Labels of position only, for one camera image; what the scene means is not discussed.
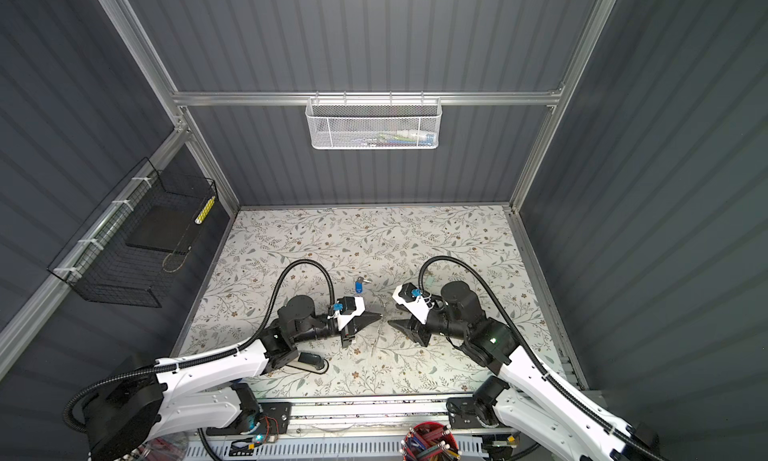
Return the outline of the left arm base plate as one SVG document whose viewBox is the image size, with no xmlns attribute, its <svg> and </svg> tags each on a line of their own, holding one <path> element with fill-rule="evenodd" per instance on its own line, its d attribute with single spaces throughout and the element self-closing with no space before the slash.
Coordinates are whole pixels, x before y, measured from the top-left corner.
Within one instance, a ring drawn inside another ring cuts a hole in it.
<svg viewBox="0 0 768 461">
<path fill-rule="evenodd" d="M 289 402 L 260 403 L 255 410 L 249 409 L 238 414 L 222 428 L 207 428 L 208 436 L 240 435 L 265 439 L 268 436 L 286 434 L 293 405 Z"/>
</svg>

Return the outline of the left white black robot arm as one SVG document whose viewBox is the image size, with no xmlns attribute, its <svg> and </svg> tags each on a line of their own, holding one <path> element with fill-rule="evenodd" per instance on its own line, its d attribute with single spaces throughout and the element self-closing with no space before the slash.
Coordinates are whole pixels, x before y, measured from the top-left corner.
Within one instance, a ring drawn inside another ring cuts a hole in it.
<svg viewBox="0 0 768 461">
<path fill-rule="evenodd" d="M 298 359 L 304 341 L 338 337 L 349 346 L 381 312 L 360 296 L 333 301 L 318 313 L 312 298 L 298 295 L 254 337 L 181 358 L 159 359 L 136 374 L 121 373 L 83 398 L 82 411 L 93 460 L 116 460 L 154 438 L 197 428 L 252 433 L 262 423 L 253 392 L 241 381 Z"/>
</svg>

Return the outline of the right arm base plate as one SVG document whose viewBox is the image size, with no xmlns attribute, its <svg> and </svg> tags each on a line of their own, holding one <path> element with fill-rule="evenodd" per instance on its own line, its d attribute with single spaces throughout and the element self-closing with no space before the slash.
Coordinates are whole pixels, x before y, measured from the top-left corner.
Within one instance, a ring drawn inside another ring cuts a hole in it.
<svg viewBox="0 0 768 461">
<path fill-rule="evenodd" d="M 446 400 L 449 425 L 453 429 L 507 429 L 492 411 L 477 404 L 471 396 L 449 397 Z"/>
</svg>

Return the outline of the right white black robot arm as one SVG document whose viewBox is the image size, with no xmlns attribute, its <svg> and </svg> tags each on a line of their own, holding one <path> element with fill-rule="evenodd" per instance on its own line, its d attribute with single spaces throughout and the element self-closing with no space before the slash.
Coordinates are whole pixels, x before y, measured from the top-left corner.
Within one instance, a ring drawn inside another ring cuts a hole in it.
<svg viewBox="0 0 768 461">
<path fill-rule="evenodd" d="M 562 460 L 660 459 L 654 431 L 609 413 L 530 356 L 467 283 L 450 282 L 438 295 L 405 283 L 392 297 L 410 316 L 391 324 L 410 340 L 426 347 L 436 335 L 457 338 L 459 351 L 491 371 L 473 395 L 482 424 L 512 427 Z"/>
</svg>

